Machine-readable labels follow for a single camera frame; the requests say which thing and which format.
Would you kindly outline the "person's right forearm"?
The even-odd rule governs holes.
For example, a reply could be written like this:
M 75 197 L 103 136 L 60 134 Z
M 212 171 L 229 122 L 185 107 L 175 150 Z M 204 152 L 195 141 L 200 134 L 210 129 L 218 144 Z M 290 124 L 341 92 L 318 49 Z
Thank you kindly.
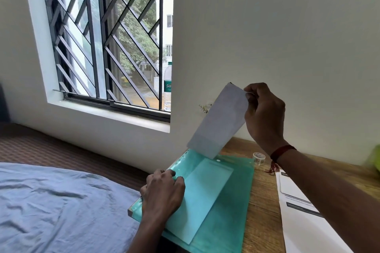
M 380 201 L 297 150 L 277 164 L 354 253 L 380 253 Z

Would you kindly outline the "blue bedsheet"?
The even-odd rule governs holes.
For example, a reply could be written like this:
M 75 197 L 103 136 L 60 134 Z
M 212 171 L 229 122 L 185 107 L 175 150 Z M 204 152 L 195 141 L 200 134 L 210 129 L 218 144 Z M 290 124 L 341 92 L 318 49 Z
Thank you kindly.
M 96 174 L 0 163 L 0 253 L 126 253 L 139 197 Z

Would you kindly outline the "yellow-green object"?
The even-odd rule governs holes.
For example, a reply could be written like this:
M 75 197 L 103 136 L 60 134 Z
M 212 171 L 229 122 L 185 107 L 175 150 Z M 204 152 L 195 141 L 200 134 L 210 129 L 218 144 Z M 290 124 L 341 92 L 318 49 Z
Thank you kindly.
M 365 165 L 380 173 L 380 144 L 376 145 L 369 154 Z

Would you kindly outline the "person's right hand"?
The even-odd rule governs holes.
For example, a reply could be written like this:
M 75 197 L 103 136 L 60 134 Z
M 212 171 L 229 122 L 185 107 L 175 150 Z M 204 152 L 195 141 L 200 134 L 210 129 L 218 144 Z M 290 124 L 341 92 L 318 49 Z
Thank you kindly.
M 288 145 L 283 137 L 285 102 L 269 89 L 269 97 L 257 108 L 250 105 L 245 113 L 248 133 L 268 155 Z

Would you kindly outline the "green plastic folder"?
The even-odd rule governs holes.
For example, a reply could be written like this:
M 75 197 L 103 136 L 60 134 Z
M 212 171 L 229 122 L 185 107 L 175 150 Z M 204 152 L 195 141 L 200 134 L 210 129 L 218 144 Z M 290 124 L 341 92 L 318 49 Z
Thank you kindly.
M 169 169 L 186 178 L 205 156 L 187 150 Z M 162 233 L 158 253 L 241 253 L 250 191 L 254 176 L 253 158 L 217 155 L 213 161 L 234 171 L 189 245 L 170 233 Z

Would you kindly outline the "dark object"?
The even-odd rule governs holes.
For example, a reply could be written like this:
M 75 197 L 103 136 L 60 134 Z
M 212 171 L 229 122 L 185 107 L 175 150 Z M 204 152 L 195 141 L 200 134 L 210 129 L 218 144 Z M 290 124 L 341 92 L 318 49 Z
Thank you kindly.
M 10 123 L 11 118 L 2 85 L 0 84 L 0 123 Z

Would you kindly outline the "plastic bottle with green label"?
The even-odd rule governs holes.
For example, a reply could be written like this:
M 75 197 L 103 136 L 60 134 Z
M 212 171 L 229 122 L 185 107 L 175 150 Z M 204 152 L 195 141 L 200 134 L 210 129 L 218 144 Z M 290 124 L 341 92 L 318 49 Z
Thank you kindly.
M 163 110 L 171 112 L 171 84 L 172 84 L 172 62 L 168 62 L 168 66 L 164 71 L 163 79 Z

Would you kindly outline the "red thread wristband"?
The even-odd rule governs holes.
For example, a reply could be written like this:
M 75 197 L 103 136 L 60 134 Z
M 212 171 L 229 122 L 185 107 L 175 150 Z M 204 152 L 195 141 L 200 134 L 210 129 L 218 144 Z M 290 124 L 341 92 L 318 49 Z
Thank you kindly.
M 273 153 L 270 155 L 270 159 L 271 159 L 270 168 L 265 172 L 271 175 L 275 175 L 277 172 L 279 172 L 280 167 L 278 165 L 278 159 L 289 150 L 297 150 L 297 149 L 292 145 L 284 145 L 277 148 L 275 151 L 273 151 Z

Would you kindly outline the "dark metal window grille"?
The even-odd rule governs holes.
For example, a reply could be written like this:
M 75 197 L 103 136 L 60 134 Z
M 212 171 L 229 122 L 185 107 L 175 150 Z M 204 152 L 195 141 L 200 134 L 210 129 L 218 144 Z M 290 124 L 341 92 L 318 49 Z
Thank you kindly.
M 58 91 L 67 99 L 170 115 L 167 0 L 45 0 Z

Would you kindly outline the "white printed document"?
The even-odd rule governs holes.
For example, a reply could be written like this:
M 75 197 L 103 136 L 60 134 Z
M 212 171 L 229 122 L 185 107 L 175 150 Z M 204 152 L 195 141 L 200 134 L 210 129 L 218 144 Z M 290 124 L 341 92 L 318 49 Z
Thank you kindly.
M 284 170 L 276 181 L 287 253 L 353 253 Z

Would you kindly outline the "person's left hand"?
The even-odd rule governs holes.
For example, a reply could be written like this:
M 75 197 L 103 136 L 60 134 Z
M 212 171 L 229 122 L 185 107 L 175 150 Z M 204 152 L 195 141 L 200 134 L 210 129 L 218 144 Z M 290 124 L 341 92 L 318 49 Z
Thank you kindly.
M 148 175 L 146 185 L 140 189 L 142 197 L 142 218 L 161 217 L 168 219 L 181 206 L 183 199 L 172 199 L 173 178 L 176 173 L 172 169 L 156 169 Z

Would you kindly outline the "brown striped mattress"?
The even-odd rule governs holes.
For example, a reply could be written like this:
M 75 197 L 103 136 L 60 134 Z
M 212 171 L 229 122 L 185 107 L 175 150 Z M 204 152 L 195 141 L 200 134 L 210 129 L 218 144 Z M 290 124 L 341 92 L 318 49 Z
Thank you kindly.
M 71 169 L 97 174 L 140 190 L 147 172 L 15 123 L 0 122 L 0 162 Z

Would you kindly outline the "person's left forearm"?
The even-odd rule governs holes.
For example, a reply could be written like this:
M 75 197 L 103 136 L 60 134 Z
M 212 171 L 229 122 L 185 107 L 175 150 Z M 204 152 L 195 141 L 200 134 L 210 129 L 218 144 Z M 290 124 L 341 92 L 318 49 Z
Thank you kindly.
M 161 217 L 143 217 L 126 253 L 155 253 L 166 222 Z

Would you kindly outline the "white sheet inside folder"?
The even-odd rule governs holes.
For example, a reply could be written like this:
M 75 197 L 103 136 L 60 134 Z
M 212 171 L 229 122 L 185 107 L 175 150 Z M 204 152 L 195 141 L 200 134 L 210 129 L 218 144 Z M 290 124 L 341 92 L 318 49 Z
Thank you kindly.
M 167 221 L 166 229 L 189 245 L 233 171 L 220 161 L 202 160 L 184 179 L 182 204 Z

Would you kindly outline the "white paper envelope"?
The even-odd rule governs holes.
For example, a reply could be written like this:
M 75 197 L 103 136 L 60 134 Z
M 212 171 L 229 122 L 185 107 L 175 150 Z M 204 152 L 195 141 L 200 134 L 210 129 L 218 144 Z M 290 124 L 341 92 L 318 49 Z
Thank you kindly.
M 245 124 L 249 103 L 245 91 L 226 84 L 187 144 L 187 148 L 214 159 Z

